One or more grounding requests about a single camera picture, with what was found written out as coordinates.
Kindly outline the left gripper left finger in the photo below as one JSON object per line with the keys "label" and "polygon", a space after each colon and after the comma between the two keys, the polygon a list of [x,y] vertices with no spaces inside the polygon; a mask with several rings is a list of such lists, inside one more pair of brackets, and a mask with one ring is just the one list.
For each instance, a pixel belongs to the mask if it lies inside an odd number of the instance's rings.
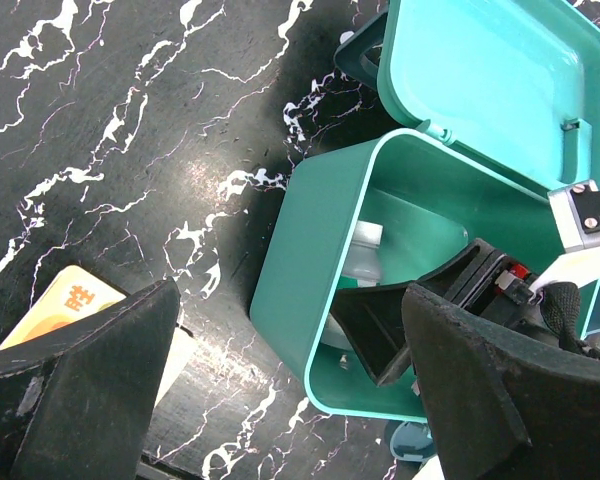
{"label": "left gripper left finger", "polygon": [[0,350],[0,479],[132,479],[172,343],[171,278]]}

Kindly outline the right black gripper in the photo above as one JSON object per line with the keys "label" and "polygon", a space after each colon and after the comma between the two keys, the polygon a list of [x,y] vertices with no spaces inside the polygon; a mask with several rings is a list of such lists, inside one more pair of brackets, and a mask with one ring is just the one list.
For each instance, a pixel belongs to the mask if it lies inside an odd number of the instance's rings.
{"label": "right black gripper", "polygon": [[[476,239],[417,284],[469,313],[544,344],[600,360],[600,348],[577,334],[579,287],[558,281],[532,290],[538,276]],[[402,314],[407,282],[336,291],[330,314],[377,386],[415,382]]]}

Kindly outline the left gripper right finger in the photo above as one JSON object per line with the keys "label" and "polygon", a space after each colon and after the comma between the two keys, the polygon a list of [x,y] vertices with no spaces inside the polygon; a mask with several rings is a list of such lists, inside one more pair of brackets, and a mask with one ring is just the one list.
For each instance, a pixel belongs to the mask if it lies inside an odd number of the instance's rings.
{"label": "left gripper right finger", "polygon": [[600,479],[600,361],[474,316],[416,283],[406,337],[447,479]]}

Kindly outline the white green bottle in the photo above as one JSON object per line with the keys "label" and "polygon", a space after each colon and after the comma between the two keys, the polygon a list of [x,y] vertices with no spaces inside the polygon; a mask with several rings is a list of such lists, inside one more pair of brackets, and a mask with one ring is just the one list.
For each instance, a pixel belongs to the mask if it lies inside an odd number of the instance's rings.
{"label": "white green bottle", "polygon": [[[382,233],[382,225],[366,221],[356,222],[337,289],[374,287],[380,283],[383,272],[378,248]],[[327,315],[321,342],[340,350],[352,351],[344,331],[331,313]]]}

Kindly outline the teal medicine kit box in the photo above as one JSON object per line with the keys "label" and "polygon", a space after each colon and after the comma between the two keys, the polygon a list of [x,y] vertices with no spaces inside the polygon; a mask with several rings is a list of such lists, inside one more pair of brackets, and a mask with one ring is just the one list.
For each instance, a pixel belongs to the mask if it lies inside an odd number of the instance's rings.
{"label": "teal medicine kit box", "polygon": [[334,60],[398,128],[295,168],[250,317],[314,406],[390,420],[392,454],[420,462],[414,383],[377,386],[321,342],[356,222],[383,226],[383,285],[475,238],[544,270],[562,248],[548,192],[600,187],[600,29],[565,1],[392,1]]}

